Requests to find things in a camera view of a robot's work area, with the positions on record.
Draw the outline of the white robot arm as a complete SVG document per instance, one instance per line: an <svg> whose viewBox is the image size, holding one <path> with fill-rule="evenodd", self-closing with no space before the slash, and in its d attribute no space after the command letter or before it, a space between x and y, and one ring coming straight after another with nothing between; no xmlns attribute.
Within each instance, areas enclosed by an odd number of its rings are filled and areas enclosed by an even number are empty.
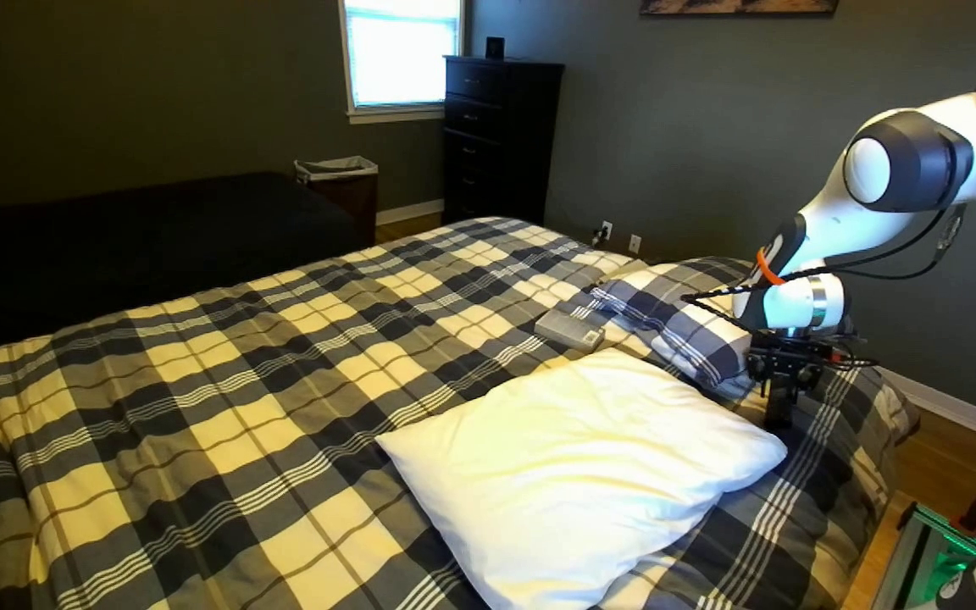
<svg viewBox="0 0 976 610"><path fill-rule="evenodd" d="M736 298L736 317L753 333L748 372L809 383L833 354L821 333L848 314L841 271L895 254L913 213L964 202L976 202L976 92L867 117L821 194L755 249Z"/></svg>

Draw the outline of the green robot base frame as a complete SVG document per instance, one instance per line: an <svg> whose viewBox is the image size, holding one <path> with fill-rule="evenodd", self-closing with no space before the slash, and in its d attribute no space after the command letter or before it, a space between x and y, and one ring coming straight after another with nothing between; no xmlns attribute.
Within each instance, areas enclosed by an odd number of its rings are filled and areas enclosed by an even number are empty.
<svg viewBox="0 0 976 610"><path fill-rule="evenodd" d="M976 567L976 536L911 502L870 610L935 610L938 594Z"/></svg>

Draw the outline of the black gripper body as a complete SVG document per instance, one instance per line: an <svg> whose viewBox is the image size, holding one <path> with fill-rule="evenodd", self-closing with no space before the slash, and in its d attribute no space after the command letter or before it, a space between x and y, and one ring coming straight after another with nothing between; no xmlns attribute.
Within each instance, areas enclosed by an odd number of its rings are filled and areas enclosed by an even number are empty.
<svg viewBox="0 0 976 610"><path fill-rule="evenodd" d="M755 383L812 386L826 367L848 363L850 351L826 333L755 333L744 351L744 372Z"/></svg>

